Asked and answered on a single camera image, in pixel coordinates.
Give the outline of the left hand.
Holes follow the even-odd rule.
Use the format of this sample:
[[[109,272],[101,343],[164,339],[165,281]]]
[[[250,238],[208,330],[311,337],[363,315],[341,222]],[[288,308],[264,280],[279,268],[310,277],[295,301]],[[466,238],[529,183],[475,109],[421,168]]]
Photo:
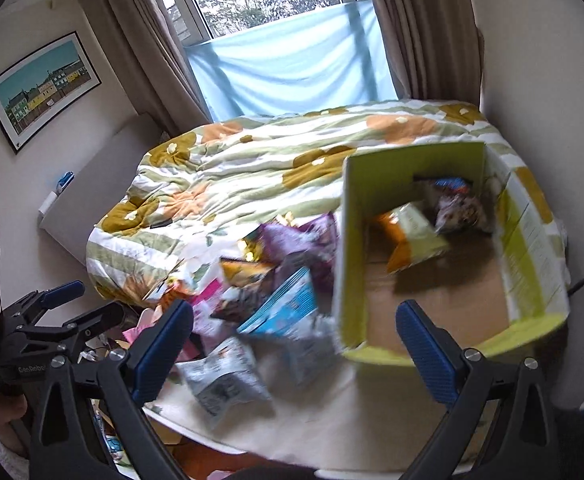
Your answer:
[[[24,453],[24,445],[12,427],[12,422],[21,419],[27,411],[26,397],[0,394],[0,442],[16,454]]]

